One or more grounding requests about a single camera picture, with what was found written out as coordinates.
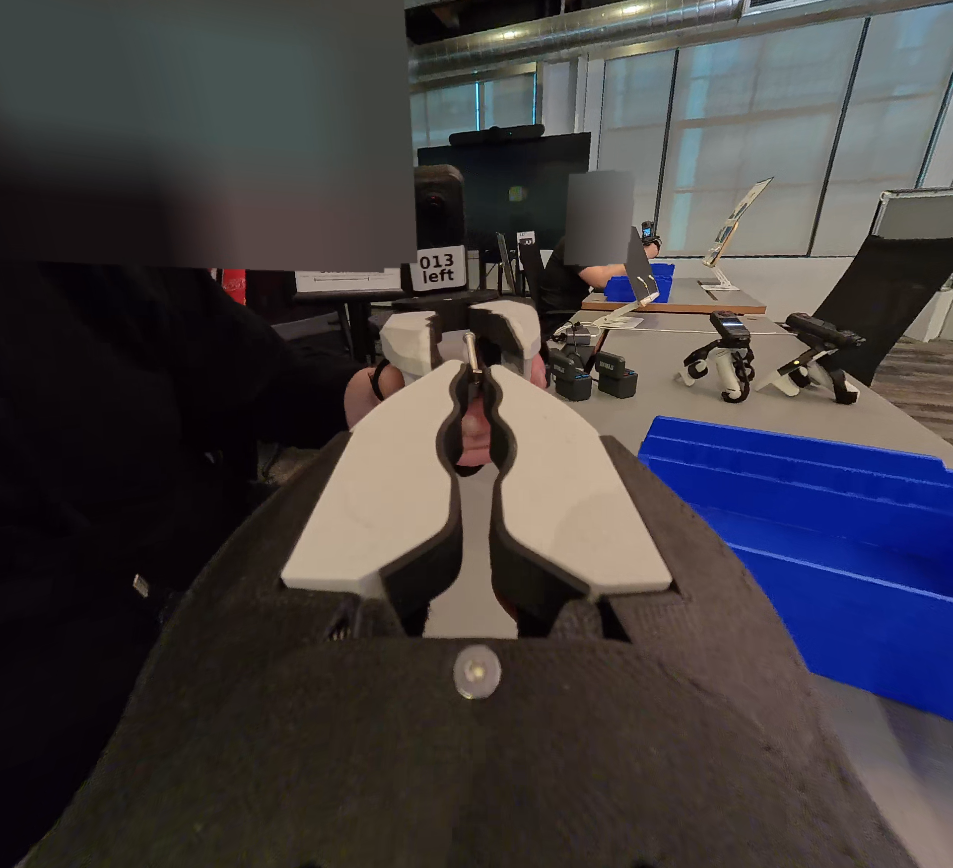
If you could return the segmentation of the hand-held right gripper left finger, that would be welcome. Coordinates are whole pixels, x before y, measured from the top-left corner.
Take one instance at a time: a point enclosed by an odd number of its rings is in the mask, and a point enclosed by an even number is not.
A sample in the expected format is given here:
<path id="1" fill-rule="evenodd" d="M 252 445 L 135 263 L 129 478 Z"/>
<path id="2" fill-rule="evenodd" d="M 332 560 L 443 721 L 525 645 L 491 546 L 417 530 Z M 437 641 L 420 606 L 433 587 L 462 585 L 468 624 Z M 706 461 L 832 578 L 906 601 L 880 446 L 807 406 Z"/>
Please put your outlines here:
<path id="1" fill-rule="evenodd" d="M 465 410 L 466 365 L 452 360 L 363 418 L 280 574 L 284 586 L 385 601 L 420 634 L 462 564 Z"/>

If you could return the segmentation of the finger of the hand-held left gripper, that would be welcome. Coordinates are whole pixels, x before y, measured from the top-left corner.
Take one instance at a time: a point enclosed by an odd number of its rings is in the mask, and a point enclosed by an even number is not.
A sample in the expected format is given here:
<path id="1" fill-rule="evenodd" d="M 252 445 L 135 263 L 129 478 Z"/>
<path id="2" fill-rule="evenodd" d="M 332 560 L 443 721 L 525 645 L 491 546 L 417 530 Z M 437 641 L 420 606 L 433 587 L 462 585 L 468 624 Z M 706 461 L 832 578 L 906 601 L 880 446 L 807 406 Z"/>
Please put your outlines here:
<path id="1" fill-rule="evenodd" d="M 495 300 L 470 305 L 468 330 L 481 370 L 500 364 L 530 381 L 542 347 L 539 316 L 530 303 Z"/>
<path id="2" fill-rule="evenodd" d="M 384 358 L 401 371 L 439 367 L 439 317 L 435 311 L 393 314 L 380 329 Z"/>

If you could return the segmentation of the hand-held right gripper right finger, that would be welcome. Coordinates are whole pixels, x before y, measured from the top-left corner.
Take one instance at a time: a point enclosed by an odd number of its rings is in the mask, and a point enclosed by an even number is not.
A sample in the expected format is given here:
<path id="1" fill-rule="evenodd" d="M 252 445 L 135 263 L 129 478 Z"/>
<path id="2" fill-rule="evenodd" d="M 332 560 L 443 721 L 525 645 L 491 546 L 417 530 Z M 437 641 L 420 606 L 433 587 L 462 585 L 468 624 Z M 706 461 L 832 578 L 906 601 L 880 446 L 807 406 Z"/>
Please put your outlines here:
<path id="1" fill-rule="evenodd" d="M 501 364 L 483 402 L 497 469 L 491 583 L 518 637 L 548 636 L 568 604 L 676 588 L 626 484 L 637 461 L 624 446 Z"/>

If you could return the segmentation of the blue plastic bin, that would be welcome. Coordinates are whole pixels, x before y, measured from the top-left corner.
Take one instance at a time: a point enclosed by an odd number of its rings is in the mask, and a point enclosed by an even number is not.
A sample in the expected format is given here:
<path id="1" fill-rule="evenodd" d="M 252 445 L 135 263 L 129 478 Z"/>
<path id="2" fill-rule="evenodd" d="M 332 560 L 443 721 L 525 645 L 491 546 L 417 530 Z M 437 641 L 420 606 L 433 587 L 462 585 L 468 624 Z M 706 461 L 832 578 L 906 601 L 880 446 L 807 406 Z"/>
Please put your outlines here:
<path id="1" fill-rule="evenodd" d="M 745 564 L 807 667 L 952 718 L 952 472 L 659 416 L 638 452 Z"/>
<path id="2" fill-rule="evenodd" d="M 667 302 L 675 273 L 675 265 L 650 263 L 635 270 L 635 279 L 629 276 L 614 276 L 604 290 L 605 300 L 617 303 Z"/>

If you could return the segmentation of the person's left forearm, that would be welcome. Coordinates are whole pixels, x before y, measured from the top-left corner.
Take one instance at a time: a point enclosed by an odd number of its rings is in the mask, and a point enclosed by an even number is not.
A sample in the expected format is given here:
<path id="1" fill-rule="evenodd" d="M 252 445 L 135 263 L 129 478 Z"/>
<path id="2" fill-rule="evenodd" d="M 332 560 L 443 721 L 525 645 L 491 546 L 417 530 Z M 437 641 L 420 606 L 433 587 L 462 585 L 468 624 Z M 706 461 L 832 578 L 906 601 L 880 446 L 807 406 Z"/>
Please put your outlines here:
<path id="1" fill-rule="evenodd" d="M 363 370 L 335 355 L 308 357 L 218 290 L 221 343 L 215 417 L 230 443 L 319 448 L 348 431 L 344 393 Z"/>

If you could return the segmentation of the person's left hand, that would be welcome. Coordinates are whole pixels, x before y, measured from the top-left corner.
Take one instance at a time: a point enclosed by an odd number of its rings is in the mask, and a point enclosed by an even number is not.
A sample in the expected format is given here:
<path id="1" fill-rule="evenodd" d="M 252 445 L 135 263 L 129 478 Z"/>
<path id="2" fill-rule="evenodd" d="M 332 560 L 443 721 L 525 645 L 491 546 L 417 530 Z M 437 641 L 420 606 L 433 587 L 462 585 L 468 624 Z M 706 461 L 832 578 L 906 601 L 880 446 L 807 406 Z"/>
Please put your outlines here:
<path id="1" fill-rule="evenodd" d="M 385 399 L 404 387 L 403 374 L 393 365 L 368 367 L 351 376 L 344 393 L 344 413 L 349 431 Z M 475 472 L 492 462 L 491 426 L 480 391 L 471 393 L 469 407 L 461 419 L 462 452 L 458 469 Z"/>

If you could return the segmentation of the grey power adapter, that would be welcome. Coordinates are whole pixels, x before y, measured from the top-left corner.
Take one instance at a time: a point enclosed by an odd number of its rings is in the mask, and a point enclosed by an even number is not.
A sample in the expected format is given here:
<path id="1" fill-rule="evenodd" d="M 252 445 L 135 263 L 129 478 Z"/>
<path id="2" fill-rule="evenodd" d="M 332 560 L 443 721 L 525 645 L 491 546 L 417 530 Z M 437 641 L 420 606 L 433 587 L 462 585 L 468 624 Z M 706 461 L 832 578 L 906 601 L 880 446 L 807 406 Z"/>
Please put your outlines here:
<path id="1" fill-rule="evenodd" d="M 556 329 L 551 342 L 566 356 L 585 364 L 599 352 L 604 329 L 585 322 L 566 322 Z"/>

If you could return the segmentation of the black battery charger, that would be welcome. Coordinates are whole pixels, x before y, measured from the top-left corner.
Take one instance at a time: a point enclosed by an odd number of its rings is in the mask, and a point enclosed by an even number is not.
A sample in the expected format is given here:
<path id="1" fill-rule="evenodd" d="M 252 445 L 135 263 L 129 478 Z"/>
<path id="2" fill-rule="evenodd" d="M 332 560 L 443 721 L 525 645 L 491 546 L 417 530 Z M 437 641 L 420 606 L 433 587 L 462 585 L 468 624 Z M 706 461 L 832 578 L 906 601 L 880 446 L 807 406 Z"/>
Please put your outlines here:
<path id="1" fill-rule="evenodd" d="M 586 401 L 592 393 L 592 376 L 575 352 L 552 350 L 549 371 L 557 395 L 572 402 Z"/>
<path id="2" fill-rule="evenodd" d="M 621 400 L 636 396 L 638 374 L 623 356 L 602 350 L 596 355 L 595 370 L 600 392 Z"/>

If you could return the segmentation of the black television screen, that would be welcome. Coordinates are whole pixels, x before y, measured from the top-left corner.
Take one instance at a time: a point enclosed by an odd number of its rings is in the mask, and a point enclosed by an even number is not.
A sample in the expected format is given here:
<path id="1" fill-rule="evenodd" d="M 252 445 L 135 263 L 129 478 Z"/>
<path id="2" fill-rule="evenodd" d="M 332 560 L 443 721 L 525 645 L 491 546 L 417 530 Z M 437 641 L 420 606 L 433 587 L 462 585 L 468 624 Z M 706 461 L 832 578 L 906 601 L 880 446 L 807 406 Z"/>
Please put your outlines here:
<path id="1" fill-rule="evenodd" d="M 495 234 L 509 246 L 518 232 L 533 231 L 541 249 L 552 249 L 566 224 L 568 180 L 588 171 L 591 134 L 546 135 L 508 145 L 443 145 L 417 149 L 418 166 L 450 165 L 462 176 L 465 243 L 490 262 Z"/>

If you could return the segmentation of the black video bar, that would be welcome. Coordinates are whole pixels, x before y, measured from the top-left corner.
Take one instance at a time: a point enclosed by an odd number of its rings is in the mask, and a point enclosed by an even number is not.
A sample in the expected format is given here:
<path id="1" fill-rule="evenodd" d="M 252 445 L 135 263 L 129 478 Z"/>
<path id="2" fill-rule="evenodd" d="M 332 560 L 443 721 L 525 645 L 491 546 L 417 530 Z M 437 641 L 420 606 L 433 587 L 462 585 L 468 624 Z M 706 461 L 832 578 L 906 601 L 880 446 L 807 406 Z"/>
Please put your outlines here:
<path id="1" fill-rule="evenodd" d="M 527 143 L 542 139 L 545 127 L 542 123 L 516 126 L 492 126 L 483 130 L 452 133 L 448 138 L 450 146 L 508 145 Z"/>

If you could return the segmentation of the wooden document stand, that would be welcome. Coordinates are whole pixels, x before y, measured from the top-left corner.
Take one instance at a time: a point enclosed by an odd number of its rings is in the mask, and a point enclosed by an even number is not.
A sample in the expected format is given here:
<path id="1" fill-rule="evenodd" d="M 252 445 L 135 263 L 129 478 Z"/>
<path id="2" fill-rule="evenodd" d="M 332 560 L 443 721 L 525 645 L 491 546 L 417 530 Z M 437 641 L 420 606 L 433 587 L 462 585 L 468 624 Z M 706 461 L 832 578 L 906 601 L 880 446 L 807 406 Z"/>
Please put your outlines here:
<path id="1" fill-rule="evenodd" d="M 764 192 L 764 190 L 769 186 L 770 183 L 773 182 L 773 180 L 773 177 L 769 177 L 765 180 L 755 183 L 728 215 L 725 224 L 717 234 L 713 245 L 708 250 L 701 262 L 703 267 L 710 271 L 710 275 L 707 279 L 703 278 L 697 280 L 699 286 L 706 291 L 739 291 L 739 288 L 734 286 L 729 278 L 727 278 L 723 273 L 721 266 L 719 266 L 719 262 L 722 255 L 725 253 L 729 242 L 731 242 L 731 239 L 741 222 L 741 218 L 754 204 L 756 198 Z"/>
<path id="2" fill-rule="evenodd" d="M 625 302 L 594 320 L 593 327 L 603 329 L 624 327 L 635 311 L 644 309 L 659 298 L 660 290 L 650 260 L 658 254 L 661 240 L 656 235 L 654 224 L 650 220 L 643 222 L 640 227 L 633 227 L 631 232 L 626 262 L 618 266 L 617 270 L 609 276 L 603 293 L 608 299 L 609 286 L 613 278 L 624 279 L 628 290 L 632 293 L 632 301 Z"/>

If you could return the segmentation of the spare black white gripper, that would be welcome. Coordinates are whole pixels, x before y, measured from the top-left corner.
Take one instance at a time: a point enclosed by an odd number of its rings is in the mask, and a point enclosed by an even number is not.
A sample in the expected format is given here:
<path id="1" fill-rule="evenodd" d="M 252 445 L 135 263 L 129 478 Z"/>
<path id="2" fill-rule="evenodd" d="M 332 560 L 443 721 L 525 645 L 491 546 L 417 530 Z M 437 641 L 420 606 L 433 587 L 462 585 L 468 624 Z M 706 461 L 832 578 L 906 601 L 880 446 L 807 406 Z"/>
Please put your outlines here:
<path id="1" fill-rule="evenodd" d="M 744 402 L 755 377 L 752 335 L 738 315 L 717 310 L 710 314 L 717 337 L 691 352 L 675 374 L 676 380 L 691 386 L 709 374 L 709 363 L 721 383 L 721 399 L 729 404 Z"/>
<path id="2" fill-rule="evenodd" d="M 830 356 L 840 350 L 861 347 L 865 344 L 865 338 L 805 313 L 790 314 L 783 326 L 808 350 L 762 377 L 755 385 L 755 390 L 774 387 L 793 398 L 806 388 L 819 387 L 831 392 L 835 402 L 840 405 L 857 403 L 859 389 L 847 380 L 842 367 L 832 362 Z"/>

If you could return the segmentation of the person's black sweater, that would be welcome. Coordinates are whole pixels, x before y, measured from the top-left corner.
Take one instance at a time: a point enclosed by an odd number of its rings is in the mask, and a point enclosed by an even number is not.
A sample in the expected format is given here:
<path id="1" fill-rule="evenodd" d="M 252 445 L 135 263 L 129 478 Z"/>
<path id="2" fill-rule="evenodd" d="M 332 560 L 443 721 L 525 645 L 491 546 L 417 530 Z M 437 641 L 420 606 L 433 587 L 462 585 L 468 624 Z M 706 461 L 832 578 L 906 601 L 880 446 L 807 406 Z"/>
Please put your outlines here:
<path id="1" fill-rule="evenodd" d="M 163 607 L 136 577 L 184 592 L 251 511 L 259 443 L 215 417 L 219 289 L 203 269 L 2 262 L 2 866 L 124 712 Z"/>

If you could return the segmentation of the black mesh chair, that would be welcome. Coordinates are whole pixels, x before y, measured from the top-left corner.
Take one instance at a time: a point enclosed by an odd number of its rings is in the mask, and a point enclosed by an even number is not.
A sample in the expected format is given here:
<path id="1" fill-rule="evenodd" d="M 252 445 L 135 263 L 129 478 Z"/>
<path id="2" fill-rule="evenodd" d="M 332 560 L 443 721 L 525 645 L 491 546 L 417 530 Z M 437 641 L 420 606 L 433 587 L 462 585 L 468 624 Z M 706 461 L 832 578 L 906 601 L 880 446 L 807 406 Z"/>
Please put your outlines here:
<path id="1" fill-rule="evenodd" d="M 888 240 L 869 235 L 856 257 L 815 311 L 864 343 L 833 356 L 863 385 L 952 272 L 952 239 Z"/>

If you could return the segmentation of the grey board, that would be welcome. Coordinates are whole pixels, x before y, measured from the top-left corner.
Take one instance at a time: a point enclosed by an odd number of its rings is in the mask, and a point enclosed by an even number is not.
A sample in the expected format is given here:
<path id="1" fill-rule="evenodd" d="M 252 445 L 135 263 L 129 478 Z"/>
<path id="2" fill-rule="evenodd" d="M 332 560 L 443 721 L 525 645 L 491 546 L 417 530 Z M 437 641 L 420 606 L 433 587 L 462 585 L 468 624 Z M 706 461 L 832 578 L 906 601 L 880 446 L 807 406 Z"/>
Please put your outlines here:
<path id="1" fill-rule="evenodd" d="M 950 240 L 952 188 L 882 192 L 871 234 L 895 242 Z"/>

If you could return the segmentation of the silver ventilation duct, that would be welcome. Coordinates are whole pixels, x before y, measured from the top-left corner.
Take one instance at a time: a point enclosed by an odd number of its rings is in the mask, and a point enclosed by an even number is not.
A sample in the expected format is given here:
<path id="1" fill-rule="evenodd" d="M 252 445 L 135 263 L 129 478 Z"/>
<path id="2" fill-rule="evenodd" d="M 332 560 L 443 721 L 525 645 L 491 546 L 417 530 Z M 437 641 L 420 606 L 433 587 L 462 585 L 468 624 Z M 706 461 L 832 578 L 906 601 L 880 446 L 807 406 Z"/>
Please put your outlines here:
<path id="1" fill-rule="evenodd" d="M 763 16 L 782 21 L 831 12 L 835 18 L 949 0 L 625 0 L 414 48 L 411 82 L 471 75 L 495 67 L 562 58 L 589 49 L 634 46 L 684 32 L 731 29 Z"/>

